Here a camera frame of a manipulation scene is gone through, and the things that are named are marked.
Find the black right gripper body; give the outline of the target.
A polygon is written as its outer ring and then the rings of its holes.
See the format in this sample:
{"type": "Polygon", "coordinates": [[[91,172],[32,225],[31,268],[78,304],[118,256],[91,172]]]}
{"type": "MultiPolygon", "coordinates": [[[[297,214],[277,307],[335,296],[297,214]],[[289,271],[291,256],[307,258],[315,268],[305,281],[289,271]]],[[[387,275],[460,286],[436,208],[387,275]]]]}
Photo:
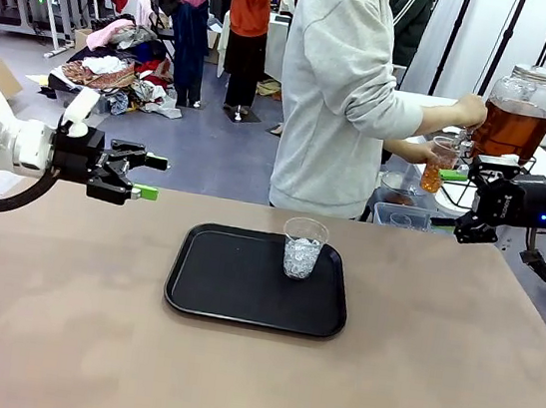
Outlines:
{"type": "Polygon", "coordinates": [[[489,226],[546,229],[546,179],[517,176],[479,185],[472,213],[489,226]]]}

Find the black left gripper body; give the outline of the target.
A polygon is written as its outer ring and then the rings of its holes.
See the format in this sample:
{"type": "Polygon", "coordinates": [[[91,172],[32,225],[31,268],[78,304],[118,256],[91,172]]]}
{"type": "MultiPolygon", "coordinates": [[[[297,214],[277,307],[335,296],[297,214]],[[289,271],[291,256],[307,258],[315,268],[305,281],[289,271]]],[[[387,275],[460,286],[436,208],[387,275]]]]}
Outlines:
{"type": "Polygon", "coordinates": [[[50,172],[56,180],[96,186],[111,147],[105,132],[86,128],[82,137],[69,135],[70,125],[60,124],[54,136],[50,172]]]}

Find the person's left hand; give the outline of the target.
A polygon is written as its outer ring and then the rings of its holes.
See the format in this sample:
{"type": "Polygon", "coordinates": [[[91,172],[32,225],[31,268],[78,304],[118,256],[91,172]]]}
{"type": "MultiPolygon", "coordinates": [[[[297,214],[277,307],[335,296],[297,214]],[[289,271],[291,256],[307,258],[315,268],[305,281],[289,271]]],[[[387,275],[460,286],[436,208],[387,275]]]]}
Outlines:
{"type": "Polygon", "coordinates": [[[436,143],[427,141],[425,143],[413,143],[409,145],[408,161],[414,165],[426,165],[439,160],[438,154],[435,152],[436,143]]]}

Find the person's right hand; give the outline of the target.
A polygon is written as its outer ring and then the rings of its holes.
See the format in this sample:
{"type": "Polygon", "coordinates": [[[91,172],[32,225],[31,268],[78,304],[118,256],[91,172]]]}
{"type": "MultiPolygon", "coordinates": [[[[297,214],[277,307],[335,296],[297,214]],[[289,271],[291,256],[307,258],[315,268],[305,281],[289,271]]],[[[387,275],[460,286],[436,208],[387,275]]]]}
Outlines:
{"type": "Polygon", "coordinates": [[[487,119],[488,110],[479,95],[465,95],[457,100],[453,107],[456,111],[455,125],[469,131],[478,128],[487,119]]]}

